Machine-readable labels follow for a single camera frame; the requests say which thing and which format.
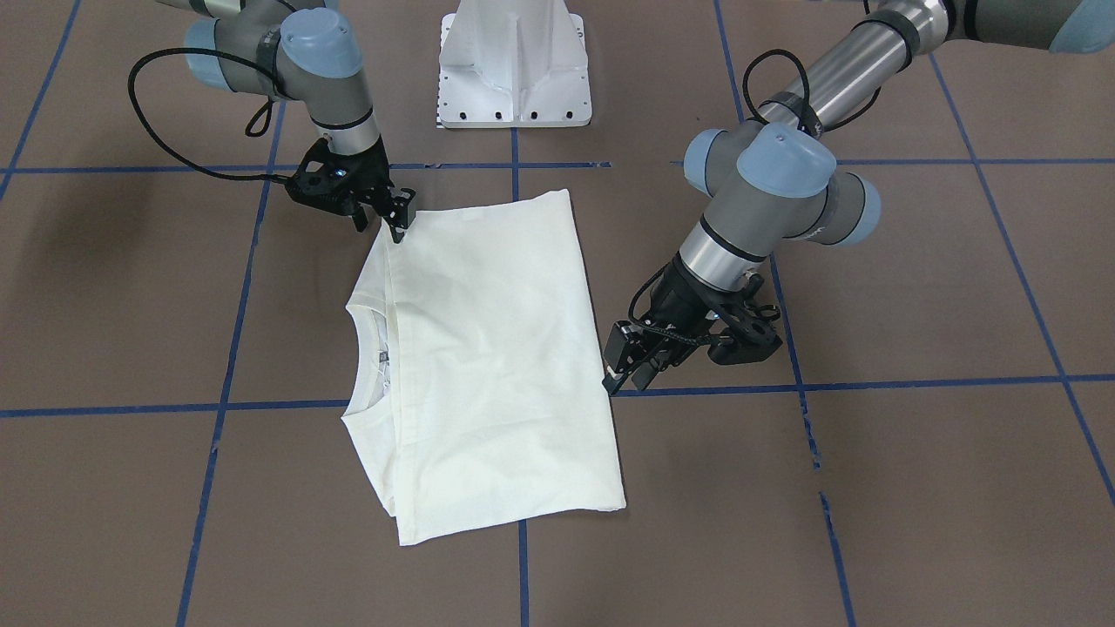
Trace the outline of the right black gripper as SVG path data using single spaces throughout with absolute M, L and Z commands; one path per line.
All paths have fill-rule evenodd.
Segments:
M 394 189 L 389 163 L 382 139 L 362 153 L 342 155 L 329 147 L 327 139 L 316 139 L 314 160 L 322 167 L 314 174 L 320 185 L 314 206 L 342 218 L 351 218 L 357 232 L 365 232 L 368 218 L 363 206 L 374 208 L 375 214 L 388 226 L 392 242 L 403 242 L 416 215 L 411 202 L 414 189 Z

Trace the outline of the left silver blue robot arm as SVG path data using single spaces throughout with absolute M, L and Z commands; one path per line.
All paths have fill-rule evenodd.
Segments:
M 890 78 L 950 40 L 1004 44 L 1051 54 L 1095 54 L 1112 44 L 1111 1 L 882 1 L 797 79 L 760 103 L 736 131 L 702 131 L 686 148 L 686 181 L 709 197 L 672 260 L 641 287 L 644 314 L 630 310 L 609 334 L 605 393 L 657 374 L 698 349 L 733 366 L 780 349 L 780 309 L 757 301 L 760 267 L 784 239 L 855 245 L 881 218 L 879 191 L 841 171 L 821 142 L 856 120 Z

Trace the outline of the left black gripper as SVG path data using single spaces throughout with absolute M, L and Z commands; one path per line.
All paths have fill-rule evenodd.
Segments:
M 705 296 L 720 296 L 689 273 L 679 254 L 665 266 L 652 289 L 649 309 L 640 320 L 647 326 L 665 332 L 673 332 L 699 343 L 712 329 L 712 311 L 705 303 Z M 699 347 L 666 338 L 661 334 L 644 332 L 632 321 L 618 320 L 613 324 L 605 349 L 605 377 L 602 385 L 609 396 L 617 395 L 630 382 L 637 390 L 646 390 L 658 374 L 677 367 L 688 360 Z

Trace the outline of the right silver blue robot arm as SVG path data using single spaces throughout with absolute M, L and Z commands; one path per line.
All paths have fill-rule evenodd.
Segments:
M 319 137 L 291 176 L 295 201 L 368 226 L 367 210 L 403 242 L 415 192 L 395 186 L 375 119 L 362 49 L 334 1 L 176 1 L 198 15 L 180 55 L 198 81 L 226 91 L 302 102 Z

